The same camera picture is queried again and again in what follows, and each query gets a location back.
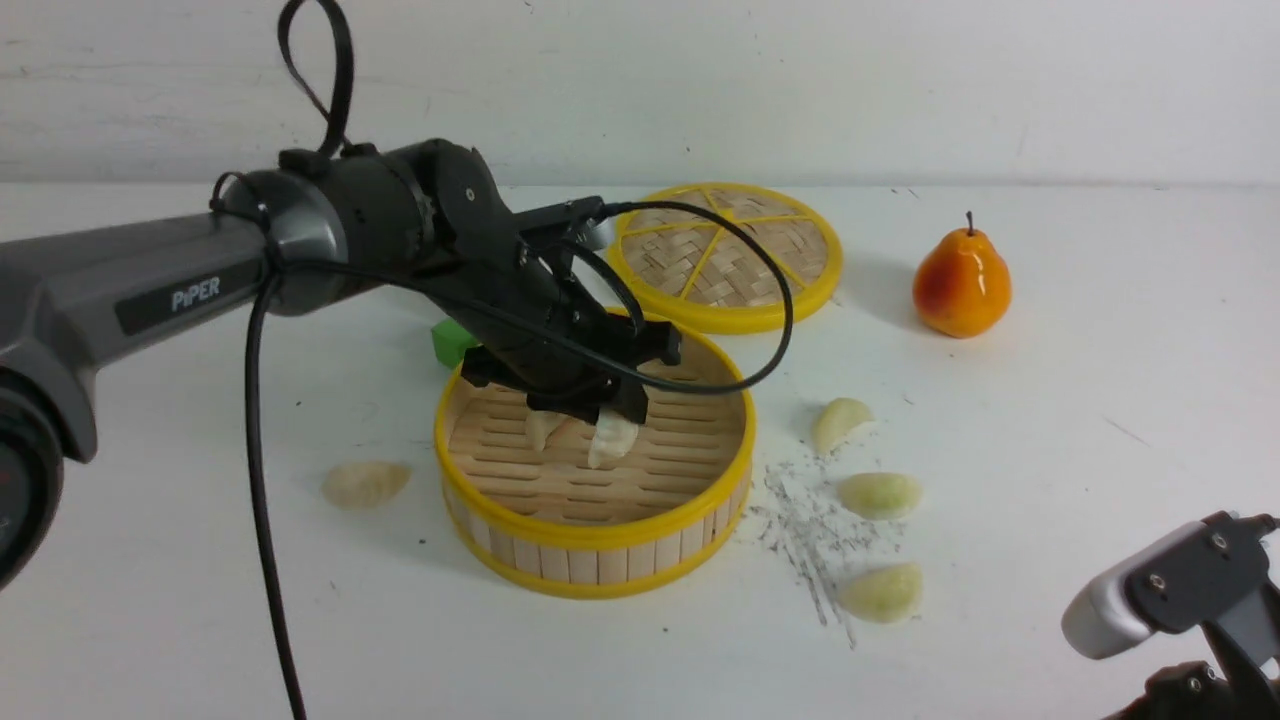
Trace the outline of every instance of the woven bamboo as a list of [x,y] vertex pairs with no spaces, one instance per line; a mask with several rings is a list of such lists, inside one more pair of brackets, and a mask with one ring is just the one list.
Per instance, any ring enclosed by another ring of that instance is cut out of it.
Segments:
[[[680,365],[641,369],[685,382],[740,379],[708,340],[685,337]],[[506,578],[567,597],[641,592],[707,560],[750,488],[750,397],[649,397],[632,451],[590,469],[593,428],[568,420],[543,452],[534,451],[522,395],[454,377],[440,404],[436,454],[445,502],[467,547]]]
[[[820,307],[838,284],[842,254],[835,232],[794,199],[728,183],[675,188],[654,197],[707,208],[741,224],[785,270],[797,318]],[[620,222],[618,236],[611,261],[641,302],[648,301],[646,307],[707,332],[781,325],[777,281],[742,241],[719,225],[678,210],[641,210]]]

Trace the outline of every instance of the bamboo steamer lid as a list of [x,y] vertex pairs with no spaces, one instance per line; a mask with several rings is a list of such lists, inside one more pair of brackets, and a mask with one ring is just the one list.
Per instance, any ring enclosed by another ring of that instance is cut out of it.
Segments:
[[[796,322],[831,299],[844,254],[836,232],[808,205],[763,187],[700,183],[646,200],[678,200],[716,211],[751,233],[787,275]],[[782,295],[764,263],[719,225],[678,210],[618,219],[609,264],[646,310],[721,334],[782,327]]]

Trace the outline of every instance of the black cable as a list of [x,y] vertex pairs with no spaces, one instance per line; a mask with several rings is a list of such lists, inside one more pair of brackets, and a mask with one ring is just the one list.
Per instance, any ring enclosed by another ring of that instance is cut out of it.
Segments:
[[302,705],[302,687],[298,669],[293,664],[293,647],[284,621],[284,600],[280,596],[280,577],[275,568],[275,548],[271,543],[271,521],[266,512],[266,479],[262,470],[262,410],[259,389],[259,361],[262,351],[262,324],[271,297],[280,287],[282,275],[269,270],[266,282],[253,301],[248,316],[248,337],[244,342],[244,445],[248,451],[248,495],[253,506],[253,529],[257,533],[257,557],[262,564],[262,584],[266,587],[266,606],[271,614],[271,632],[275,634],[275,652],[280,659],[284,692],[289,696],[289,708],[294,720],[306,720]]
[[320,97],[316,96],[311,86],[307,85],[307,81],[302,78],[302,73],[293,64],[293,53],[289,50],[289,28],[293,26],[293,17],[298,14],[298,8],[306,0],[289,0],[284,5],[275,27],[275,35],[280,44],[280,55],[284,58],[284,67],[289,70],[293,82],[302,88],[302,92],[307,95],[311,104],[315,105],[320,115],[328,122],[324,142],[320,143],[317,152],[325,158],[330,158],[339,147],[351,147],[351,140],[347,138],[347,118],[351,115],[351,95],[356,87],[356,51],[351,41],[351,27],[347,26],[347,17],[342,13],[338,3],[334,0],[316,0],[316,4],[329,15],[329,27],[333,31],[333,101],[330,101],[329,108],[325,108],[324,102],[320,101]]
[[584,247],[580,242],[572,238],[562,240],[557,242],[557,246],[563,247],[571,255],[586,264],[595,273],[595,277],[604,281],[604,284],[609,286],[613,295],[617,296],[618,302],[627,311],[627,318],[631,320],[631,333],[632,337],[640,337],[644,332],[645,319],[644,310],[640,307],[640,301],[636,300],[635,293],[627,287],[627,283],[622,282],[622,278],[604,261],[603,258],[591,252],[590,249]]

